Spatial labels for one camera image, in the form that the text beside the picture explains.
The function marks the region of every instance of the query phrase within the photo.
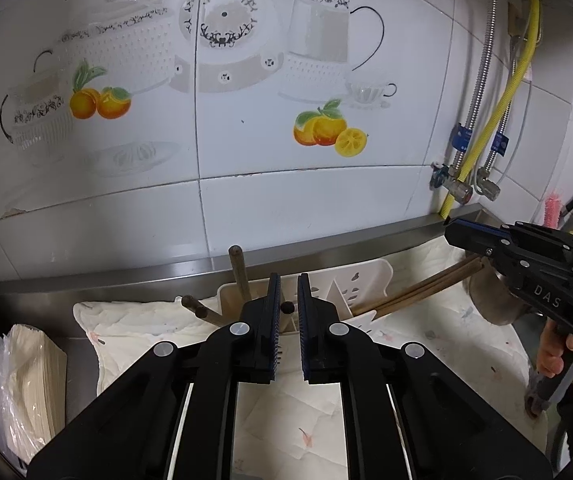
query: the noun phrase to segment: pink bottle brush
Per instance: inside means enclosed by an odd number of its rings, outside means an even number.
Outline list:
[[[562,200],[555,192],[551,193],[544,202],[544,227],[557,229],[559,214],[562,211]]]

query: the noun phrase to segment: plastic bag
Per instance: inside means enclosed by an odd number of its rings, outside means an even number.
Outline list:
[[[14,325],[0,348],[0,421],[29,463],[63,427],[66,355],[41,330]]]

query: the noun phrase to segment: blue label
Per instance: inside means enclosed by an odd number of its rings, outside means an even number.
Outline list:
[[[458,124],[454,128],[454,135],[453,141],[451,145],[458,151],[458,152],[466,152],[469,149],[469,142],[471,142],[471,136],[473,132],[471,132],[468,128]]]
[[[505,135],[495,134],[495,138],[493,139],[493,145],[491,146],[490,149],[504,156],[506,154],[507,146],[508,146],[508,137],[506,137]]]

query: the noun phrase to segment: plastic packaging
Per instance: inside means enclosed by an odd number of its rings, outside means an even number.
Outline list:
[[[0,421],[29,463],[63,427],[66,354],[41,330],[14,325],[0,348]]]

